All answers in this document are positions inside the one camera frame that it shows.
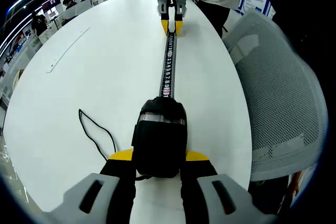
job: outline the human hand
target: human hand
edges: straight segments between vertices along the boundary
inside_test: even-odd
[[[287,188],[287,195],[290,196],[297,196],[297,194],[299,193],[299,183],[297,182],[291,182]]]

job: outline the floor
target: floor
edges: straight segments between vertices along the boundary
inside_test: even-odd
[[[21,183],[18,175],[15,172],[12,161],[9,157],[7,146],[3,136],[3,126],[5,119],[5,111],[0,108],[0,171],[5,182],[8,183],[8,189],[12,191],[12,195],[15,195],[16,199],[32,213],[41,212],[39,207],[33,201],[31,196],[28,194],[26,188]]]

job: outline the human arm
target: human arm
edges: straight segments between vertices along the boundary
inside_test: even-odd
[[[299,193],[299,179],[300,179],[301,172],[297,172],[293,175],[293,178],[288,186],[287,195],[293,196],[294,194],[297,195]]]

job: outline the window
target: window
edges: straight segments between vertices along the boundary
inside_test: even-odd
[[[53,18],[54,16],[58,15],[58,11],[56,10],[56,7],[51,8],[49,11],[47,11],[47,13],[49,14],[50,18]]]
[[[41,9],[36,15],[38,16],[38,15],[43,15],[43,9]]]

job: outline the white table surface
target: white table surface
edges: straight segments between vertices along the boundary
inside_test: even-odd
[[[76,17],[36,53],[11,98],[4,136],[15,169],[44,211],[105,161],[85,136],[83,109],[131,148],[140,109],[159,93],[166,42],[156,0],[109,0]],[[187,1],[177,40],[175,99],[186,110],[188,148],[208,156],[218,173],[248,188],[251,132],[244,93],[229,53],[203,13]],[[65,53],[51,73],[53,59]],[[109,156],[106,133],[85,121]],[[136,182],[131,223],[185,223],[181,182]]]

